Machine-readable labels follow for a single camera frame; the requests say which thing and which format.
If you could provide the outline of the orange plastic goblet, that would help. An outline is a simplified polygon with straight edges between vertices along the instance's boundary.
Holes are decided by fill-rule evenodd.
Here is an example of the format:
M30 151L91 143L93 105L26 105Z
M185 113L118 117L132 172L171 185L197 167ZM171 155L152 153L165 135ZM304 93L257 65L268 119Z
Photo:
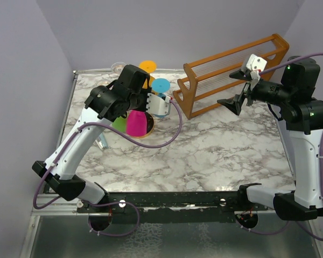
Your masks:
M139 68L144 70L148 74L151 74L157 69L157 64L154 61L145 60L139 64ZM149 81L147 81L147 80L145 81L145 83L143 85L143 89L147 89L148 87L151 87L151 84L154 80L155 80L155 78L150 75L150 79L149 79Z

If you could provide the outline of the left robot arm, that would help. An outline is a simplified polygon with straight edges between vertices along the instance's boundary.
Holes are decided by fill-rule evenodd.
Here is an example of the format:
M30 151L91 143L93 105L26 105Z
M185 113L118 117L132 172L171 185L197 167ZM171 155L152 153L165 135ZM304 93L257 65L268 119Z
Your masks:
M137 146L154 149L154 145L140 143L113 128L111 124L128 111L163 116L168 113L170 106L174 106L177 113L181 112L171 97L156 96L151 87L143 87L149 84L150 78L146 71L128 64L123 67L118 79L108 85L93 88L77 122L64 141L45 161L33 164L32 169L41 178L41 182L47 183L66 201L78 198L89 202L94 211L104 211L108 206L106 190L76 175L81 160L95 140L104 129L108 129Z

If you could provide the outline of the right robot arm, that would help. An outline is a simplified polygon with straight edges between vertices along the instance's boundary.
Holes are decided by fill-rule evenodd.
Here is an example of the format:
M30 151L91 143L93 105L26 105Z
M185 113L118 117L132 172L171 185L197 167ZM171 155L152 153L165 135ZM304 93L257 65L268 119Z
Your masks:
M259 183L239 187L237 206L249 210L255 204L274 209L282 220L307 221L323 217L323 101L312 95L320 73L313 55L293 56L282 64L280 83L262 79L268 73L266 62L251 55L242 67L230 74L245 86L223 105L240 114L243 104L255 101L277 106L279 120L286 123L292 141L296 165L293 191L267 188Z

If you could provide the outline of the teal plastic goblet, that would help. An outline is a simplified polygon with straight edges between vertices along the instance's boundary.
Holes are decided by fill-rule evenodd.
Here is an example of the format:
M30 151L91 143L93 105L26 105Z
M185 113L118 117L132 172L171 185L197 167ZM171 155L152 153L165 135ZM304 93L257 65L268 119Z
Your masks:
M155 95L158 96L159 98L163 98L163 97L166 97L165 93L170 89L171 84L165 78L158 78L152 82L151 86L152 86L152 90L154 92L156 92ZM164 117L168 116L170 114L170 109L171 109L170 104L166 104L166 107L168 109L164 115L157 115L156 114L155 116L158 118L164 118Z

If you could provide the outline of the pink plastic goblet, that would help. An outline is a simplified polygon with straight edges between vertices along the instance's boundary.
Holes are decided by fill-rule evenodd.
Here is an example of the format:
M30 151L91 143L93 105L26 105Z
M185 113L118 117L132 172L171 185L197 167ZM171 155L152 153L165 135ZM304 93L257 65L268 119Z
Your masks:
M127 118L126 133L132 137L143 137L147 134L147 125L145 112L133 110Z

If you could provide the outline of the clear wine glass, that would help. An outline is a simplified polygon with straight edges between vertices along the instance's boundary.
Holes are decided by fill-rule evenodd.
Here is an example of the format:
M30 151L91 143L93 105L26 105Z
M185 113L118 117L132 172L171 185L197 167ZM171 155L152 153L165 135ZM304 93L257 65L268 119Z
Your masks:
M124 62L115 62L111 66L111 71L115 74L120 74L125 66L126 66L126 63Z
M109 84L110 84L110 81L105 80L105 79L102 79L102 80L99 80L99 81L97 81L95 83L95 87L106 87L106 88L110 88Z

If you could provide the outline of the green plastic goblet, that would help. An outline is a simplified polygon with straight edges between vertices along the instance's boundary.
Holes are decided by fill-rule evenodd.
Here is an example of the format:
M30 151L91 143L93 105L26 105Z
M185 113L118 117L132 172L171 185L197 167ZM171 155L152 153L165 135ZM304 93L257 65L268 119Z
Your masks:
M122 133L125 133L127 130L127 116L125 116L125 117L120 116L120 117L116 118L111 126L114 129L116 129Z

